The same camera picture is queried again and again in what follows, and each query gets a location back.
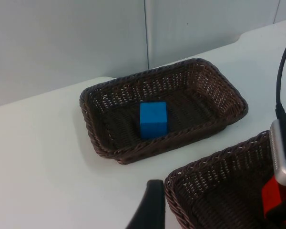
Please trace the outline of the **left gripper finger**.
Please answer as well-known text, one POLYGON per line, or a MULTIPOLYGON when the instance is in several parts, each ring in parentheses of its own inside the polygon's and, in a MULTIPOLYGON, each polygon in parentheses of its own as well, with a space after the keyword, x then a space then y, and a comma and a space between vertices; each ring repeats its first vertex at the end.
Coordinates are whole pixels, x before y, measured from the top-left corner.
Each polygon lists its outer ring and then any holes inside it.
POLYGON ((162 180, 149 180, 143 198, 127 229, 164 229, 165 196, 162 180))

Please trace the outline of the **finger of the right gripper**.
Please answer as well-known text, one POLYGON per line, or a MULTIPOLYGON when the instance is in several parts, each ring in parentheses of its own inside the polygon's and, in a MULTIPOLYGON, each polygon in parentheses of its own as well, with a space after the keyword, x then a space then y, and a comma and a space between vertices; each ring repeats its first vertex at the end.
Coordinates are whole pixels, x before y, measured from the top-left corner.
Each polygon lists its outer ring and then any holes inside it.
POLYGON ((268 211, 266 218, 275 224, 286 224, 286 200, 268 211))

